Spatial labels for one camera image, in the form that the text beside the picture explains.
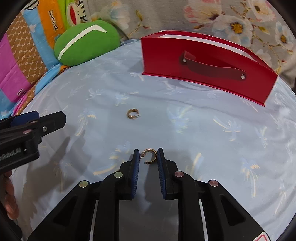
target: red box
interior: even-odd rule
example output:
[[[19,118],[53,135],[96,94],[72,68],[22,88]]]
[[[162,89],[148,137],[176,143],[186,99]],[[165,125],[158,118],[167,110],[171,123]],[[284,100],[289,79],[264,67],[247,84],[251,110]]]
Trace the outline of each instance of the red box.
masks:
[[[161,31],[141,43],[143,74],[211,86],[263,106],[278,77],[249,49],[205,34]]]

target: silver screw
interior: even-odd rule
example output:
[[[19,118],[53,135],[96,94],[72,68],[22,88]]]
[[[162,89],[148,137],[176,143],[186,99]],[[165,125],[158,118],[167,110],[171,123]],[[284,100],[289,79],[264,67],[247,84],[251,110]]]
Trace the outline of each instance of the silver screw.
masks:
[[[29,134],[31,131],[32,131],[31,129],[29,129],[29,130],[25,130],[25,131],[23,132],[23,134],[24,134],[24,135]]]
[[[216,187],[216,186],[219,185],[219,183],[218,183],[216,180],[211,180],[211,181],[210,181],[210,185],[211,185],[212,187]]]
[[[123,173],[122,172],[116,172],[114,173],[114,177],[116,178],[121,178],[123,176]]]
[[[87,181],[81,181],[81,182],[79,183],[79,187],[81,187],[81,188],[85,188],[85,187],[87,187],[88,184],[89,184],[89,183],[88,183]]]
[[[182,176],[184,176],[184,173],[181,172],[181,171],[176,171],[176,172],[175,172],[175,176],[176,176],[176,177],[182,177]]]

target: green pillow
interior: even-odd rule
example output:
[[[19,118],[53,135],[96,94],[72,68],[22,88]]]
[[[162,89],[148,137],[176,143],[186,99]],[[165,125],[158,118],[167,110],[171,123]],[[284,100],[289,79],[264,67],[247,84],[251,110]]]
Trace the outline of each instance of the green pillow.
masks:
[[[64,65],[74,66],[110,52],[120,45],[111,24],[96,20],[66,30],[56,41],[54,55]]]

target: finger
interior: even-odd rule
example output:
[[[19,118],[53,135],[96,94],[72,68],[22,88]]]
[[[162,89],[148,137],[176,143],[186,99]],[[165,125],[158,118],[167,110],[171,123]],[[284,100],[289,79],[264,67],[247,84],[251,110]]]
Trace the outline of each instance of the finger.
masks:
[[[12,171],[8,171],[8,172],[4,173],[5,177],[10,177],[11,175],[12,175]]]
[[[13,195],[15,193],[15,189],[14,189],[13,184],[9,178],[5,177],[3,179],[3,186],[4,186],[5,191],[9,195]]]
[[[4,206],[5,206],[6,211],[8,212],[10,219],[14,220],[19,216],[19,209],[17,206],[15,196],[6,194]]]

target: white sticker with red border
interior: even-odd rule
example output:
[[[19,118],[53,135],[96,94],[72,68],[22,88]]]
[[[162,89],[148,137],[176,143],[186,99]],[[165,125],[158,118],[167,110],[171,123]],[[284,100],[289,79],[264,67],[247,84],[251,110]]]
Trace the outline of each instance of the white sticker with red border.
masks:
[[[255,238],[253,241],[270,241],[268,238],[266,232],[262,232],[257,238]]]

